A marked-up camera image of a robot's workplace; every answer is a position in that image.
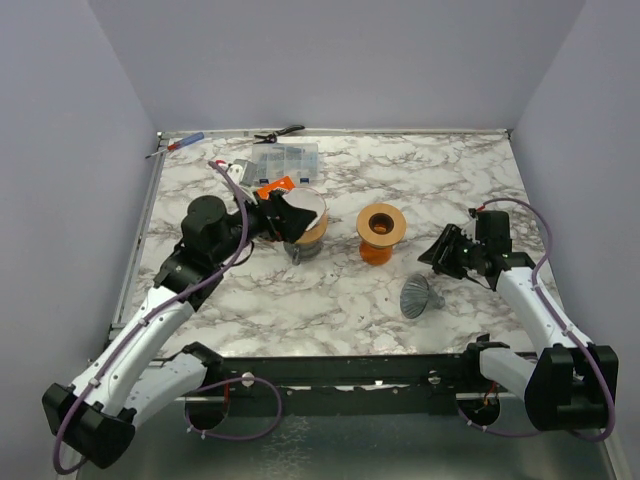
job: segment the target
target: metal floor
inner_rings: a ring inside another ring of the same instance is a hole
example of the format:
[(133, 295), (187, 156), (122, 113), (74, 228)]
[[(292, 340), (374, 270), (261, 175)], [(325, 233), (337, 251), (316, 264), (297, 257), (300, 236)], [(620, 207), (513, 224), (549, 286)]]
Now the metal floor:
[[(526, 431), (522, 404), (503, 400), (496, 427)], [(226, 433), (270, 419), (229, 419)], [(287, 417), (253, 442), (201, 440), (186, 433), (174, 403), (145, 424), (111, 468), (84, 467), (80, 480), (554, 480), (614, 479), (604, 446), (566, 433), (502, 439), (458, 417), (394, 415)]]

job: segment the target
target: orange object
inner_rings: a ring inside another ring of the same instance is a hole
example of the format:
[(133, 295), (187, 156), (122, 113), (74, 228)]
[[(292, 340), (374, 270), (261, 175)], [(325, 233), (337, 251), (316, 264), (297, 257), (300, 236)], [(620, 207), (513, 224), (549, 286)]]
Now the orange object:
[(283, 193), (286, 193), (290, 192), (294, 188), (296, 188), (296, 186), (293, 181), (291, 181), (291, 178), (282, 177), (280, 180), (276, 180), (275, 182), (258, 189), (258, 195), (263, 200), (268, 200), (269, 192), (273, 190), (281, 190)]
[(407, 221), (397, 208), (375, 203), (360, 212), (356, 229), (362, 238), (360, 257), (369, 265), (384, 265), (391, 259), (393, 246), (404, 237)]
[(360, 243), (360, 257), (369, 265), (384, 265), (391, 259), (393, 247), (376, 248), (367, 242)]

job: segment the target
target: screwdriver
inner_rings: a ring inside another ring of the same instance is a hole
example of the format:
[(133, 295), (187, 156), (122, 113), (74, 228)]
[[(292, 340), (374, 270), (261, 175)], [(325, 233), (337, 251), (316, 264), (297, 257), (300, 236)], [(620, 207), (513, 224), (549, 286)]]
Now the screwdriver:
[(151, 155), (147, 155), (144, 158), (151, 158), (151, 157), (155, 157), (156, 155), (160, 155), (161, 153), (180, 150), (182, 147), (186, 147), (187, 145), (191, 145), (192, 143), (199, 142), (203, 138), (204, 138), (204, 133), (202, 132), (194, 133), (193, 135), (189, 135), (188, 137), (185, 137), (182, 140), (178, 140), (177, 142), (169, 145), (167, 148), (163, 150), (158, 150), (157, 152), (152, 153)]

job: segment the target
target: black plier handle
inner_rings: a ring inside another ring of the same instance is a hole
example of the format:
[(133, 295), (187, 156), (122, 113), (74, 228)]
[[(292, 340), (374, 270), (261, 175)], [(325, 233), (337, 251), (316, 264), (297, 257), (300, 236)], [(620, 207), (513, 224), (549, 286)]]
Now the black plier handle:
[(256, 142), (253, 143), (276, 143), (278, 141), (278, 136), (288, 135), (293, 132), (297, 132), (298, 130), (304, 130), (304, 125), (291, 125), (290, 127), (283, 128), (282, 130), (276, 130), (275, 132), (271, 132), (268, 135), (254, 135)]

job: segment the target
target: metal bar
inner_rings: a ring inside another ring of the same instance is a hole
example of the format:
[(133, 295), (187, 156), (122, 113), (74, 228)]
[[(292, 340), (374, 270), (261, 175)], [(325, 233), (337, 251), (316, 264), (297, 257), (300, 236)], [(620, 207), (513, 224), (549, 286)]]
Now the metal bar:
[(250, 373), (278, 385), (433, 384), (461, 378), (464, 360), (458, 354), (369, 355), (340, 357), (231, 357), (224, 359), (231, 375)]
[(162, 154), (157, 159), (153, 160), (155, 163), (151, 173), (151, 180), (147, 187), (142, 214), (136, 230), (134, 245), (131, 249), (131, 254), (129, 255), (129, 267), (127, 269), (122, 289), (120, 290), (118, 305), (113, 321), (111, 322), (112, 324), (126, 323), (127, 321), (127, 319), (124, 318), (124, 315), (128, 313), (129, 307), (131, 306), (134, 291), (133, 287), (135, 286), (138, 271), (140, 270), (140, 260), (142, 258), (144, 240), (147, 237), (147, 230), (149, 229), (149, 222), (151, 221), (151, 213), (153, 212), (153, 205), (158, 192), (158, 185), (160, 184), (160, 178), (162, 177), (162, 168), (164, 166), (165, 157), (166, 154)]
[(609, 460), (611, 470), (617, 480), (633, 480), (633, 473), (629, 462), (622, 447), (622, 441), (618, 432), (613, 432), (611, 436), (604, 441), (603, 449), (606, 460)]
[[(404, 388), (407, 385), (398, 385), (398, 386), (388, 386), (387, 388)], [(288, 392), (289, 390), (292, 390), (292, 395), (295, 394), (296, 391), (300, 391), (299, 388), (288, 388), (288, 386), (285, 386), (285, 391)], [(479, 400), (481, 398), (484, 398), (485, 393), (484, 392), (475, 392), (475, 393), (456, 393), (456, 400)], [(489, 396), (489, 398), (495, 398), (496, 394), (491, 394)], [(508, 399), (514, 399), (517, 398), (514, 394), (509, 393), (509, 392), (500, 392), (500, 399), (504, 400), (505, 398)], [(213, 404), (219, 404), (219, 403), (224, 403), (224, 397), (222, 396), (218, 396), (218, 397), (194, 397), (194, 396), (186, 396), (186, 397), (178, 397), (174, 400), (174, 402), (177, 403), (213, 403)]]
[[(247, 137), (247, 141), (253, 142), (253, 135), (273, 132), (278, 128), (250, 128), (250, 129), (229, 129), (229, 130), (209, 130), (204, 131), (205, 138), (238, 138)], [(192, 131), (163, 132), (162, 139), (169, 141), (173, 138), (182, 138)], [(324, 136), (364, 136), (364, 135), (506, 135), (506, 129), (495, 130), (474, 130), (474, 129), (451, 129), (451, 128), (306, 128), (298, 132), (293, 132), (283, 138), (295, 137), (324, 137)]]
[[(231, 395), (229, 415), (234, 417), (269, 417), (275, 411), (273, 392), (255, 385), (250, 396)], [(285, 415), (296, 416), (354, 416), (429, 413), (456, 415), (454, 393), (433, 394), (433, 386), (411, 385), (376, 390), (354, 388), (340, 390), (334, 387), (314, 387), (309, 390), (279, 388)], [(205, 415), (215, 407), (188, 404), (190, 413)]]

